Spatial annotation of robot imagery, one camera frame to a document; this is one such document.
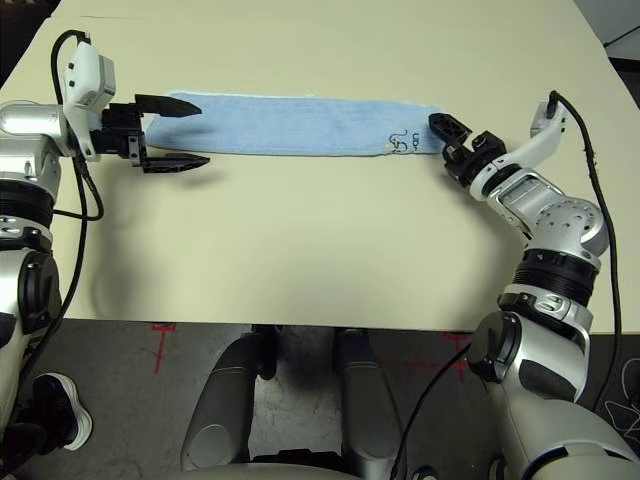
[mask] beige table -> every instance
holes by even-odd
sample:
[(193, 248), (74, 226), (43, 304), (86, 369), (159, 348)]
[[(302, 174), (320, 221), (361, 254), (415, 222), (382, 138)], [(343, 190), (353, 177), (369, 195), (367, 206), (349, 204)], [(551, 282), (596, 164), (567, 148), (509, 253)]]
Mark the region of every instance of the beige table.
[[(172, 89), (410, 101), (516, 147), (558, 89), (592, 132), (620, 242), (624, 329), (640, 331), (640, 114), (571, 2), (174, 3), (64, 1), (0, 101), (53, 101), (49, 51), (68, 28), (90, 31), (114, 60), (116, 101)], [(439, 156), (212, 158), (169, 176), (113, 157), (93, 166), (107, 215), (89, 230), (70, 316), (473, 329), (519, 261), (518, 235), (459, 190)], [(60, 206), (77, 208), (65, 166)], [(573, 123), (540, 171), (593, 198)], [(53, 231), (66, 286), (77, 224), (57, 218)], [(606, 257), (603, 269), (597, 332), (611, 330)]]

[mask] wire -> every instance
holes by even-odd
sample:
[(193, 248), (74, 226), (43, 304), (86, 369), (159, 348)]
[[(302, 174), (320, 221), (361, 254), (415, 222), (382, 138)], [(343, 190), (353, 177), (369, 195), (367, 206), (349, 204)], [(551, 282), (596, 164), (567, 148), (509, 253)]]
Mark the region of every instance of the wire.
[(602, 44), (602, 46), (604, 48), (610, 47), (611, 45), (613, 45), (614, 43), (622, 40), (624, 37), (626, 37), (627, 35), (631, 35), (633, 32), (635, 32), (636, 30), (640, 30), (640, 25), (638, 25), (637, 27), (633, 27), (631, 30), (629, 30), (628, 32), (624, 32), (622, 35), (617, 36), (616, 38), (614, 38), (613, 40), (610, 40), (608, 42), (604, 42)]
[(81, 162), (80, 168), (81, 168), (80, 173), (82, 175), (82, 178), (86, 182), (87, 187), (89, 187), (89, 191), (93, 195), (93, 199), (96, 202), (98, 213), (94, 216), (90, 216), (90, 215), (82, 215), (74, 212), (67, 212), (66, 210), (57, 210), (57, 209), (54, 209), (53, 213), (56, 215), (71, 217), (78, 220), (87, 220), (88, 222), (95, 222), (100, 220), (102, 217), (104, 217), (104, 204), (102, 203), (102, 198), (100, 198), (100, 192), (98, 192), (98, 188), (96, 187), (96, 184), (93, 182), (93, 179), (89, 174), (89, 169), (87, 168), (86, 163)]
[(391, 467), (391, 474), (389, 475), (389, 480), (395, 480), (396, 475), (398, 474), (398, 469), (400, 468), (400, 460), (402, 459), (402, 454), (404, 452), (404, 449), (407, 446), (407, 439), (409, 438), (409, 432), (411, 431), (413, 422), (418, 416), (418, 413), (420, 412), (420, 408), (422, 408), (422, 404), (424, 403), (424, 400), (427, 398), (427, 395), (429, 395), (429, 392), (433, 390), (433, 387), (436, 386), (440, 378), (442, 378), (442, 376), (445, 373), (447, 373), (447, 370), (449, 370), (454, 363), (460, 360), (465, 355), (465, 353), (467, 353), (470, 346), (471, 344), (466, 345), (462, 350), (460, 350), (453, 357), (451, 357), (451, 360), (445, 363), (444, 366), (438, 371), (438, 373), (436, 373), (435, 377), (431, 379), (431, 381), (427, 385), (427, 388), (424, 389), (424, 391), (418, 398), (418, 401), (416, 402), (416, 405), (413, 407), (413, 411), (411, 412), (411, 416), (407, 421), (407, 426), (404, 427), (404, 431), (402, 432), (400, 445), (398, 446), (398, 453), (396, 453), (396, 459), (393, 462), (393, 467)]
[[(60, 48), (64, 44), (64, 42), (71, 37), (76, 37), (78, 42), (86, 41), (89, 42), (89, 38), (87, 35), (80, 30), (67, 30), (62, 33), (51, 49), (51, 77), (53, 80), (53, 87), (56, 94), (56, 100), (58, 104), (62, 104), (62, 92), (60, 90), (60, 79), (58, 77), (58, 54), (60, 53)], [(76, 185), (78, 187), (78, 197), (80, 199), (80, 214), (77, 215), (77, 218), (80, 218), (80, 235), (78, 238), (78, 251), (76, 254), (76, 264), (73, 268), (73, 275), (71, 277), (71, 283), (69, 284), (69, 290), (67, 290), (67, 294), (65, 295), (64, 301), (62, 302), (62, 306), (60, 307), (60, 313), (56, 318), (51, 321), (49, 328), (46, 333), (35, 347), (29, 358), (25, 361), (21, 371), (20, 371), (20, 382), (19, 385), (22, 386), (25, 378), (29, 375), (33, 366), (42, 355), (44, 348), (47, 346), (53, 334), (60, 328), (64, 316), (71, 305), (71, 301), (73, 300), (73, 296), (76, 293), (76, 289), (78, 288), (78, 283), (80, 282), (80, 273), (82, 272), (82, 264), (84, 262), (84, 252), (87, 243), (87, 230), (89, 227), (89, 219), (92, 217), (88, 216), (88, 207), (87, 207), (87, 197), (84, 190), (84, 182), (87, 182), (89, 189), (94, 195), (96, 200), (96, 205), (98, 206), (98, 215), (96, 217), (102, 217), (104, 214), (104, 206), (102, 205), (102, 199), (98, 194), (98, 189), (96, 188), (91, 176), (89, 175), (89, 171), (87, 169), (86, 163), (82, 156), (76, 156), (72, 158), (73, 162), (73, 172), (76, 178)]]
[(620, 306), (620, 288), (618, 286), (618, 243), (616, 241), (616, 232), (613, 228), (613, 220), (611, 218), (611, 214), (609, 213), (609, 208), (607, 207), (607, 203), (604, 199), (604, 194), (602, 193), (602, 188), (600, 187), (600, 180), (598, 178), (598, 172), (596, 170), (595, 163), (595, 153), (593, 151), (593, 146), (591, 145), (591, 138), (589, 137), (589, 132), (587, 131), (587, 126), (584, 123), (584, 120), (578, 113), (571, 103), (560, 95), (555, 90), (549, 94), (550, 101), (558, 101), (571, 114), (576, 123), (578, 124), (578, 128), (580, 129), (580, 133), (582, 134), (582, 139), (584, 141), (584, 153), (587, 157), (587, 168), (589, 170), (589, 178), (591, 179), (591, 186), (593, 187), (593, 192), (596, 195), (596, 199), (598, 200), (598, 205), (600, 210), (602, 211), (602, 216), (604, 217), (604, 223), (607, 227), (607, 233), (609, 236), (609, 248), (610, 248), (610, 280), (611, 280), (611, 293), (612, 293), (612, 301), (613, 301), (613, 351), (611, 352), (611, 359), (609, 361), (609, 367), (607, 370), (607, 377), (605, 378), (604, 383), (600, 387), (600, 391), (596, 397), (596, 400), (593, 404), (592, 410), (597, 412), (602, 404), (602, 399), (607, 389), (609, 388), (609, 384), (611, 383), (611, 378), (613, 376), (613, 371), (618, 364), (620, 358), (620, 343), (622, 337), (622, 309)]

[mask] person's foot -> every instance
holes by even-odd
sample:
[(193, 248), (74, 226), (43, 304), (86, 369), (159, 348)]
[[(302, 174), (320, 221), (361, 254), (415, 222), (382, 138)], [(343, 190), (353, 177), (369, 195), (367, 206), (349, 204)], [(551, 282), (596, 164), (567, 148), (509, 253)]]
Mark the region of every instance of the person's foot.
[(91, 435), (93, 420), (80, 404), (76, 384), (65, 375), (45, 373), (35, 379), (33, 409), (49, 435), (45, 450), (77, 450)]

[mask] blue towel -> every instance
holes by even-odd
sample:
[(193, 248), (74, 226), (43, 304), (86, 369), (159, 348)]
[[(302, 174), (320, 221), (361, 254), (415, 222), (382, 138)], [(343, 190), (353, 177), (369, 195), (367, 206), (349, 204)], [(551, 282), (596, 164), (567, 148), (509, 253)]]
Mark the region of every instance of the blue towel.
[(174, 92), (201, 115), (156, 117), (150, 145), (177, 150), (262, 155), (440, 153), (429, 129), (435, 107), (316, 97)]

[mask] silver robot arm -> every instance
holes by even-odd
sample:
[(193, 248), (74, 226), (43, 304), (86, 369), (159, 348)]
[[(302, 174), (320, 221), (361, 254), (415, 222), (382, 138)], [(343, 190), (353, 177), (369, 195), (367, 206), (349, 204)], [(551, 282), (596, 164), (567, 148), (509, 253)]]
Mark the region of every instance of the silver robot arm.
[(82, 32), (65, 32), (58, 48), (70, 34), (82, 39), (63, 73), (61, 105), (0, 105), (0, 442), (10, 423), (25, 352), (65, 313), (49, 229), (60, 158), (84, 162), (97, 161), (102, 153), (118, 154), (145, 173), (179, 172), (209, 162), (182, 153), (148, 157), (140, 122), (144, 112), (182, 117), (200, 109), (147, 95), (107, 107), (116, 87), (113, 62)]
[(430, 116), (451, 176), (528, 239), (500, 311), (482, 320), (467, 360), (497, 413), (505, 478), (637, 479), (640, 461), (625, 441), (575, 403), (587, 379), (587, 306), (608, 236), (597, 206), (566, 196), (532, 168), (557, 148), (565, 115), (560, 103), (541, 104), (532, 139), (509, 153), (489, 132), (469, 150), (467, 127)]

